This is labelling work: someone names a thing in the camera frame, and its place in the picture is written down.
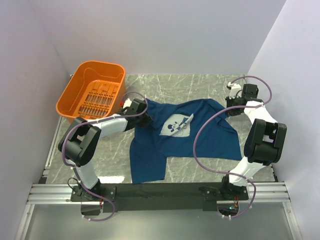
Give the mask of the blue Mickey Mouse t-shirt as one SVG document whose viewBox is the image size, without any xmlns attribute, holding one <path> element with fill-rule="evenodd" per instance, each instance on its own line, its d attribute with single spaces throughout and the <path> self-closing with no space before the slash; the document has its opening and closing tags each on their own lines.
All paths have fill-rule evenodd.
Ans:
<svg viewBox="0 0 320 240">
<path fill-rule="evenodd" d="M 242 159 L 238 133 L 226 121 L 225 113 L 215 117 L 197 136 L 203 124 L 224 109 L 217 101 L 147 102 L 147 113 L 153 121 L 146 127 L 135 127 L 129 149 L 133 184 L 163 180 L 168 157 Z"/>
</svg>

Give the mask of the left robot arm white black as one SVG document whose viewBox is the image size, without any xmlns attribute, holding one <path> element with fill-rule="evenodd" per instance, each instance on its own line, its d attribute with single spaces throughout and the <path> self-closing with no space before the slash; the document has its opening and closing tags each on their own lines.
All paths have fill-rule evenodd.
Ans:
<svg viewBox="0 0 320 240">
<path fill-rule="evenodd" d="M 58 144 L 63 163 L 75 175 L 82 195 L 88 201 L 103 199 L 101 181 L 95 173 L 91 160 L 101 138 L 115 133 L 145 127 L 152 122 L 147 113 L 146 99 L 126 99 L 122 109 L 106 118 L 85 120 L 77 117 L 69 126 Z"/>
</svg>

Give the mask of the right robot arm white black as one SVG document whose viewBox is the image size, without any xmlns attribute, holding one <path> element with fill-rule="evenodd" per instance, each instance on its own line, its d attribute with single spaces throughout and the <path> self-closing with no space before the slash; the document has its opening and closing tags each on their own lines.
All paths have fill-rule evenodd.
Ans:
<svg viewBox="0 0 320 240">
<path fill-rule="evenodd" d="M 267 111 L 263 100 L 258 98 L 258 86 L 229 82 L 227 107 L 245 106 L 227 111 L 229 117 L 244 113 L 252 126 L 244 144 L 244 157 L 232 169 L 231 174 L 222 178 L 219 193 L 226 200 L 237 199 L 245 194 L 247 180 L 264 167 L 277 163 L 282 155 L 287 126 L 277 122 Z"/>
</svg>

